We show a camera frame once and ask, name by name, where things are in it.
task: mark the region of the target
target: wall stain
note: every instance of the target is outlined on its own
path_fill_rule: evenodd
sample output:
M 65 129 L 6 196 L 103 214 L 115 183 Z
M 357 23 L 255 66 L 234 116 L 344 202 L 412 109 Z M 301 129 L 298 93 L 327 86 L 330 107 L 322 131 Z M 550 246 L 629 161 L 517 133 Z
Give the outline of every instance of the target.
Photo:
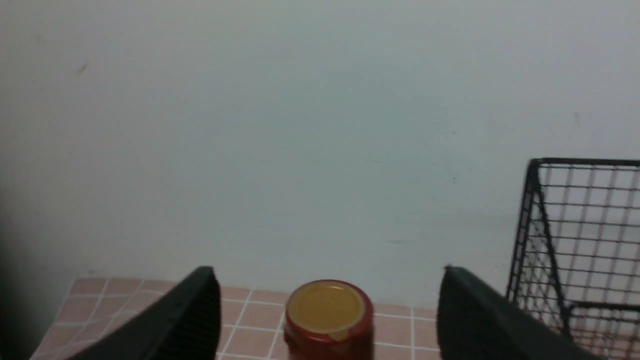
M 82 74 L 84 74 L 84 72 L 86 71 L 86 68 L 88 68 L 89 65 L 91 65 L 89 61 L 84 63 L 84 65 L 82 65 L 82 67 L 78 69 L 78 71 L 76 71 L 76 76 L 82 76 Z

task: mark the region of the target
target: metal grid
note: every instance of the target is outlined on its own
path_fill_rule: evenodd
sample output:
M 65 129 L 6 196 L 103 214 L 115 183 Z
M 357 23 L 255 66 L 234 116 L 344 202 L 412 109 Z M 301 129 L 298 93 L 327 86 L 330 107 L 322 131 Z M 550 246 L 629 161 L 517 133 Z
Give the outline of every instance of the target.
M 640 161 L 540 159 L 524 184 L 507 298 L 609 359 L 640 358 Z

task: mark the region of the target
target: white wall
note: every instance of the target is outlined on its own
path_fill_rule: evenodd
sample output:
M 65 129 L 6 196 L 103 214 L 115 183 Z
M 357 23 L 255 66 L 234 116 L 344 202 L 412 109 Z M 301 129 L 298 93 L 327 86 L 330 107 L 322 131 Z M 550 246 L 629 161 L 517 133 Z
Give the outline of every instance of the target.
M 637 0 L 0 1 L 23 348 L 90 272 L 503 290 L 528 158 L 640 155 Z

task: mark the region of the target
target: gold lid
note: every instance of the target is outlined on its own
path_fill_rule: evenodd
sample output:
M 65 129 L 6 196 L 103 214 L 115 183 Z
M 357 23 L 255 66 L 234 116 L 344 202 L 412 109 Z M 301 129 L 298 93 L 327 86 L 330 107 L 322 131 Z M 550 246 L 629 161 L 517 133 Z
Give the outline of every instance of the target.
M 347 284 L 316 281 L 303 285 L 291 295 L 287 314 L 302 329 L 331 336 L 347 331 L 362 319 L 364 302 Z

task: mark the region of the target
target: red jar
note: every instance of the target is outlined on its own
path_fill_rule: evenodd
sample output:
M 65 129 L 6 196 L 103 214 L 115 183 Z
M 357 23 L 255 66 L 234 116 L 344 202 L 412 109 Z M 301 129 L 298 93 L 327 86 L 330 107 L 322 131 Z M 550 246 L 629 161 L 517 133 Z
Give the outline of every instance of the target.
M 291 294 L 285 314 L 289 360 L 373 360 L 373 305 L 360 288 L 310 282 Z

